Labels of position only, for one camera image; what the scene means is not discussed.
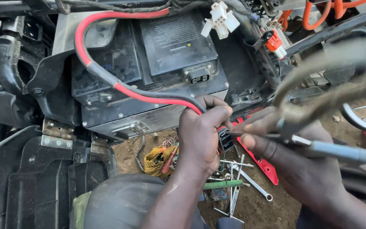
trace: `hand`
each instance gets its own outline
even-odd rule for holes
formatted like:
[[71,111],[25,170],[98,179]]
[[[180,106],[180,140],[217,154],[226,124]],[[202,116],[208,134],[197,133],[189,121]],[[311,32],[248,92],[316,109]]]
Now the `hand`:
[[186,108],[180,116],[179,122],[179,163],[176,169],[200,172],[209,177],[218,169],[220,158],[217,154],[217,129],[222,123],[232,128],[229,117],[231,107],[218,97],[211,95],[196,98],[204,107],[211,108],[202,115]]
[[[325,211],[328,205],[347,195],[341,183],[340,168],[337,159],[307,158],[303,148],[289,149],[282,144],[261,136],[277,132],[279,114],[275,107],[256,112],[245,122],[235,127],[245,133],[241,142],[252,153],[271,163],[277,172],[280,183],[289,195],[302,204]],[[297,133],[298,136],[325,142],[333,142],[330,134],[319,121]]]

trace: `wheel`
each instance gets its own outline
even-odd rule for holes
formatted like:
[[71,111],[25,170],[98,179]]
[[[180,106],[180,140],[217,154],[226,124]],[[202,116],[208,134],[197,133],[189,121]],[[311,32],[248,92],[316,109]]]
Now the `wheel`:
[[354,110],[358,110],[361,108],[366,108],[365,106],[357,107],[357,108],[351,108],[350,105],[347,103],[344,103],[341,107],[340,111],[343,117],[354,127],[366,131],[366,117],[365,118],[359,118],[355,113]]

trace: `screw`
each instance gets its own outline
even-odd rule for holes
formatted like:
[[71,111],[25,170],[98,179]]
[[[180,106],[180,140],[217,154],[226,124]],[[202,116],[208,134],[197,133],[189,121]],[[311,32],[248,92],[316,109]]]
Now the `screw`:
[[45,92],[43,89],[37,88],[34,89],[33,92],[35,93],[35,95],[43,95],[43,92]]

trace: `dirt ground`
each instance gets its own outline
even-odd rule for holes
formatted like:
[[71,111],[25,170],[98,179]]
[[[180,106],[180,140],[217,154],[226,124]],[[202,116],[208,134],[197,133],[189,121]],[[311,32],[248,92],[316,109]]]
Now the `dirt ground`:
[[[351,107],[366,105],[366,99],[351,103]],[[358,110],[360,117],[366,117],[366,108]],[[339,121],[335,121],[333,116],[339,117]],[[366,148],[366,137],[362,131],[349,124],[336,111],[333,114],[328,114],[321,119],[323,127],[334,137],[348,143],[351,146],[359,146]],[[140,153],[140,161],[143,162],[145,154],[156,146],[159,146],[166,140],[166,137],[176,136],[175,130],[165,130],[158,132],[158,137],[155,139],[152,135],[147,135],[145,147]],[[116,158],[118,160],[119,173],[142,173],[135,161],[135,153],[141,146],[141,138],[133,138],[125,141],[122,144],[114,146]],[[240,154],[246,154],[245,163],[254,165],[254,168],[243,168],[243,170],[267,193],[273,196],[272,202],[268,202],[253,186],[241,187],[237,206],[234,216],[245,221],[245,228],[253,229],[290,229],[295,227],[301,204],[287,195],[282,186],[273,185],[261,169],[255,164],[253,159],[247,152],[238,145]],[[226,160],[238,160],[235,151],[226,154]],[[215,202],[202,201],[198,207],[201,215],[206,223],[215,228],[216,220],[223,217],[220,213],[213,210]]]

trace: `screwdriver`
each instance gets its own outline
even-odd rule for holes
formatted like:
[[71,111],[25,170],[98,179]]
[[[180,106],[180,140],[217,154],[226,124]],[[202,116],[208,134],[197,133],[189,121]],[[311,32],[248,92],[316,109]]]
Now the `screwdriver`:
[[[227,131],[226,133],[235,137],[239,137],[244,134],[241,131]],[[294,134],[292,135],[292,139],[290,141],[287,139],[281,139],[280,134],[267,134],[265,137],[275,141],[281,141],[285,145],[303,145],[306,146],[307,150],[316,152],[322,156],[350,159],[360,163],[366,163],[366,149],[350,147],[346,145],[337,145],[322,141],[310,141]]]

